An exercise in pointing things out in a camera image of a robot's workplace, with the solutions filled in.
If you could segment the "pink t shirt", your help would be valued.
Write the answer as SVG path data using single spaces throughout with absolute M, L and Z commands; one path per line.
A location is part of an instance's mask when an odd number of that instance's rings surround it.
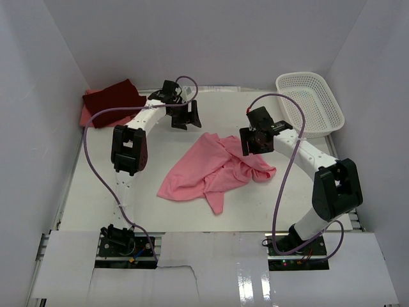
M 173 166 L 157 196 L 171 201 L 207 200 L 215 215 L 223 213 L 224 194 L 251 180 L 265 183 L 277 169 L 258 155 L 244 156 L 236 136 L 204 133 Z

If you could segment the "white perforated plastic basket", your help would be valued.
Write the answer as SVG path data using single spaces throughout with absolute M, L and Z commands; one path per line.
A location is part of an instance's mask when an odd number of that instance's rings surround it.
M 313 72 L 280 75 L 277 92 L 292 98 L 305 116 L 305 138 L 321 138 L 344 126 L 344 115 L 324 78 Z

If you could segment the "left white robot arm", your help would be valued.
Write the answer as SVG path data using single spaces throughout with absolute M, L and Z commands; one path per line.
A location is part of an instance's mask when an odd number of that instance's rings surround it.
M 194 94 L 188 98 L 188 91 L 178 84 L 183 77 L 175 81 L 166 80 L 161 89 L 154 91 L 146 99 L 145 105 L 137 107 L 138 114 L 124 125 L 115 126 L 112 133 L 111 162 L 113 164 L 116 185 L 109 189 L 114 197 L 119 220 L 132 230 L 142 231 L 152 245 L 148 232 L 127 216 L 126 206 L 130 204 L 130 188 L 138 174 L 148 162 L 148 134 L 165 116 L 171 117 L 171 126 L 187 130 L 188 125 L 201 127 L 197 110 L 198 85 L 194 84 Z

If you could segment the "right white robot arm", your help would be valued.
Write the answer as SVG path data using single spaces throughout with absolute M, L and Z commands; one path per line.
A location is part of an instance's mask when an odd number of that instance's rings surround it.
M 250 126 L 239 130 L 244 156 L 277 151 L 313 181 L 311 209 L 290 226 L 287 236 L 268 241 L 278 255 L 303 255 L 332 223 L 363 202 L 359 174 L 351 159 L 339 160 L 301 138 L 285 121 L 275 122 L 265 107 L 247 111 Z

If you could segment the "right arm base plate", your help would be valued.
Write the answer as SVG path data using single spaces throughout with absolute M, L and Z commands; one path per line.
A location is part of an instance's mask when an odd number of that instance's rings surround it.
M 272 236 L 266 236 L 261 242 L 268 254 L 268 268 L 270 272 L 290 271 L 327 271 L 330 269 L 327 249 L 323 237 L 318 237 L 306 247 L 290 254 L 279 255 L 272 246 Z

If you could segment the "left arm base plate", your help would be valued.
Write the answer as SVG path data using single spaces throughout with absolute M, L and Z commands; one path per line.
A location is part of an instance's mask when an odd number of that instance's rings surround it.
M 116 228 L 113 224 L 100 229 L 96 252 L 97 269 L 156 269 L 153 256 L 157 251 L 157 238 L 150 239 L 134 231 L 134 227 Z

